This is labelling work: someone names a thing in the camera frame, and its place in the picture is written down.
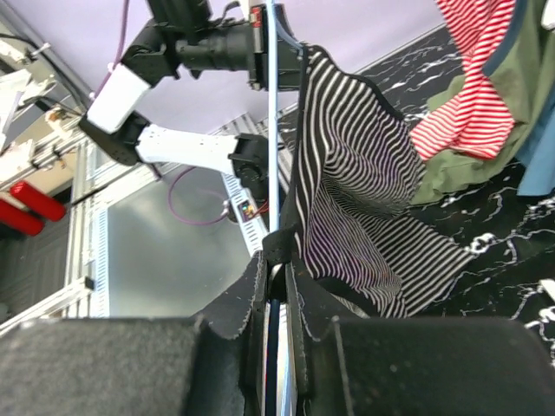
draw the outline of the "robotic arm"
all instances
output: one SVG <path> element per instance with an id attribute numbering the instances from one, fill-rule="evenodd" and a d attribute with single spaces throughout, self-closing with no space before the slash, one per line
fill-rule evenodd
<path id="1" fill-rule="evenodd" d="M 140 100 L 166 76 L 179 79 L 179 65 L 198 79 L 204 70 L 246 71 L 249 85 L 267 90 L 268 51 L 264 5 L 257 0 L 240 6 L 246 19 L 210 20 L 204 0 L 149 0 L 153 19 L 137 35 L 108 82 L 80 121 L 81 129 L 112 159 L 132 166 L 138 162 L 174 162 L 237 176 L 252 196 L 267 193 L 266 138 L 197 134 L 166 129 L 134 111 Z M 291 35 L 283 5 L 277 18 Z M 278 42 L 281 91 L 298 89 L 301 62 L 287 42 Z"/>

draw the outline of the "white wall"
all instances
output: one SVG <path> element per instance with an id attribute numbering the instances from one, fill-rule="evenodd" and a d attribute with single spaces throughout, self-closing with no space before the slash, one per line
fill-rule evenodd
<path id="1" fill-rule="evenodd" d="M 219 16 L 230 0 L 212 0 Z M 298 39 L 324 46 L 345 70 L 355 71 L 442 23 L 434 0 L 283 0 Z M 53 50 L 96 88 L 116 50 L 121 0 L 7 0 Z M 149 10 L 131 0 L 127 42 L 133 40 Z M 249 112 L 266 115 L 265 93 L 251 91 L 245 73 L 205 72 L 194 81 L 163 81 L 141 103 L 140 111 L 165 127 L 211 133 Z M 282 94 L 281 107 L 295 94 Z"/>

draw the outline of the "clothing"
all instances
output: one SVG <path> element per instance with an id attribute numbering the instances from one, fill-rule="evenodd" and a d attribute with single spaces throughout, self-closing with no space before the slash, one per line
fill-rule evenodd
<path id="1" fill-rule="evenodd" d="M 428 160 L 443 149 L 493 159 L 514 126 L 506 104 L 483 73 L 513 16 L 515 0 L 436 0 L 462 55 L 461 91 L 411 132 L 416 150 Z"/>
<path id="2" fill-rule="evenodd" d="M 484 74 L 505 102 L 516 124 L 495 159 L 483 160 L 452 149 L 426 162 L 426 174 L 411 204 L 426 204 L 500 173 L 522 147 L 536 123 L 555 81 L 555 35 L 541 29 L 545 0 L 517 0 L 503 42 L 484 65 Z M 448 91 L 428 101 L 434 110 L 458 94 L 463 81 L 453 79 Z"/>
<path id="3" fill-rule="evenodd" d="M 542 197 L 555 189 L 555 88 L 517 159 L 526 166 L 517 195 Z"/>
<path id="4" fill-rule="evenodd" d="M 424 165 L 377 86 L 318 46 L 302 72 L 284 224 L 313 278 L 348 285 L 369 315 L 414 315 L 473 257 L 409 215 Z"/>

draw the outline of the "black and white striped fabric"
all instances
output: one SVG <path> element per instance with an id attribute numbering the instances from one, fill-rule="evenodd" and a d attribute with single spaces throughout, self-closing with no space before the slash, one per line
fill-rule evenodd
<path id="1" fill-rule="evenodd" d="M 324 49 L 307 47 L 304 61 L 284 204 L 300 256 L 313 278 L 343 281 L 380 316 L 414 315 L 472 255 L 408 214 L 425 167 L 402 114 Z"/>

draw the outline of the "black marble surface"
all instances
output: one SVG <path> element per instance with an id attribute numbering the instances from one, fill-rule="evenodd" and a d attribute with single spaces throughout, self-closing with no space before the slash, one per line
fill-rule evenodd
<path id="1" fill-rule="evenodd" d="M 461 74 L 460 58 L 447 30 L 440 29 L 363 74 L 414 126 L 427 112 L 427 98 Z M 280 122 L 285 141 L 291 140 L 297 113 Z M 555 196 L 517 197 L 523 172 L 513 162 L 483 185 L 413 209 L 420 220 L 478 255 L 423 315 L 519 320 L 541 337 L 555 365 L 555 302 L 539 285 L 540 279 L 555 278 Z"/>

